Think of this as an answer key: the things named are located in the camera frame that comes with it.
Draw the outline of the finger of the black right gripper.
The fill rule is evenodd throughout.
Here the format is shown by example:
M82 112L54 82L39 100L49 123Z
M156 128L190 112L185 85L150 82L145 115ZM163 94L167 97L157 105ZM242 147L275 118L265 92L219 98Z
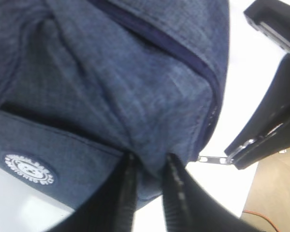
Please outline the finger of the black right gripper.
M281 60L275 76L258 108L245 127L225 149L231 155L240 145L256 139L276 115L290 105L290 54Z
M290 122L280 125L264 139L249 145L233 158L233 164L242 170L287 148L290 148Z

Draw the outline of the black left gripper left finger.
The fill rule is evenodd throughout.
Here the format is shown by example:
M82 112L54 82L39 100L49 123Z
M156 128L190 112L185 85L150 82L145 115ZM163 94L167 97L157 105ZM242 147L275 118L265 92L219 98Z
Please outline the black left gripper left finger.
M137 199L137 160L125 154L101 187L50 232L130 232Z

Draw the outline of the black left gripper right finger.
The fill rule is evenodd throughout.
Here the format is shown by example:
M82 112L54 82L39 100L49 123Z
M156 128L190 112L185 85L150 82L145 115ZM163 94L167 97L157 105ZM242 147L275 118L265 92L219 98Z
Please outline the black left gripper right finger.
M207 194L173 153L164 167L162 198L168 232L259 231Z

